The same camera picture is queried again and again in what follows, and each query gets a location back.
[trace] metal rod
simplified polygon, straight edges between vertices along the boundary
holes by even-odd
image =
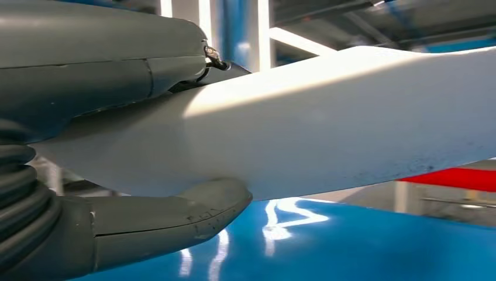
[[[330,14],[330,13],[334,13],[334,14],[346,13],[346,12],[366,9],[369,7],[372,7],[371,2],[353,1],[352,3],[347,3],[347,4],[343,4],[343,5],[337,5],[337,6],[330,6],[327,8],[318,9],[317,11],[303,13],[301,15],[294,16],[294,17],[289,18],[289,19],[278,20],[275,22],[275,25],[276,26],[287,25],[289,23],[299,21],[299,20],[306,18],[306,17],[323,16],[323,15]]]
[[[487,207],[487,208],[496,208],[496,205],[493,205],[493,204],[486,204],[486,203],[473,202],[473,201],[447,200],[447,199],[440,199],[440,198],[433,198],[433,197],[424,197],[424,198],[422,198],[422,200],[434,201],[434,202],[443,202],[443,203],[449,203],[449,204],[458,204],[458,205],[474,205],[474,206],[481,206],[481,207]]]
[[[377,30],[374,26],[371,26],[367,21],[362,19],[359,15],[350,12],[346,13],[345,17],[347,17],[351,22],[353,22],[356,26],[358,26],[360,29],[363,31],[367,32],[369,35],[371,35],[375,40],[379,41],[385,46],[392,47],[392,48],[398,48],[398,44],[393,42],[389,37],[384,35],[382,32]]]
[[[470,30],[464,30],[464,31],[447,32],[447,33],[443,33],[443,34],[426,36],[423,39],[425,41],[427,41],[429,44],[446,42],[446,41],[457,41],[457,40],[461,40],[464,38],[480,37],[481,39],[483,39],[483,38],[487,38],[487,34],[489,34],[490,30],[491,30],[490,28],[477,28],[477,29],[470,29]],[[416,41],[416,39],[410,38],[410,39],[400,40],[400,41],[398,41],[398,43],[410,44],[410,43],[415,42],[415,41]],[[381,47],[381,46],[386,46],[386,44],[380,43],[380,44],[377,44],[376,46]]]

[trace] red object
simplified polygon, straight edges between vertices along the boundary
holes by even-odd
[[[496,192],[496,170],[452,168],[421,174],[420,176],[406,177],[399,181]]]

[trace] metal beam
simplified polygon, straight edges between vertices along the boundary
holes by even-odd
[[[348,18],[351,22],[353,22],[360,29],[362,29],[363,31],[368,33],[370,36],[375,38],[376,41],[384,44],[384,46],[388,46],[388,47],[395,48],[395,49],[399,48],[398,44],[393,42],[389,37],[387,37],[382,32],[377,30],[374,26],[370,25],[367,21],[362,19],[356,13],[353,13],[353,12],[346,13],[345,17]]]
[[[496,24],[493,26],[487,26],[487,27],[482,27],[482,28],[474,28],[474,29],[467,29],[467,30],[460,30],[460,31],[451,31],[451,32],[446,32],[446,33],[440,33],[436,35],[430,35],[424,37],[424,41],[429,44],[434,44],[434,43],[442,43],[442,42],[450,42],[450,41],[457,41],[457,40],[462,40],[462,39],[471,39],[471,38],[487,38],[488,35],[490,35],[491,32],[496,30]],[[413,38],[408,38],[404,40],[399,40],[399,44],[414,44],[416,42],[416,39]],[[386,46],[385,43],[380,43],[376,46]]]
[[[364,2],[363,0],[361,1],[352,1],[346,4],[342,5],[336,5],[336,6],[330,6],[327,8],[323,9],[318,9],[312,12],[308,13],[303,13],[298,16],[294,16],[291,18],[285,18],[285,19],[277,19],[275,20],[275,25],[276,26],[284,26],[284,25],[289,25],[290,23],[298,22],[304,18],[311,17],[311,18],[321,18],[324,16],[329,16],[329,15],[340,15],[343,13],[347,12],[352,12],[352,11],[357,11],[361,9],[366,9],[372,7],[372,3],[369,1]]]

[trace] glossy blue panel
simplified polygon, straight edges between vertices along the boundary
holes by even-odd
[[[75,280],[494,280],[494,265],[496,228],[287,198],[204,244]]]

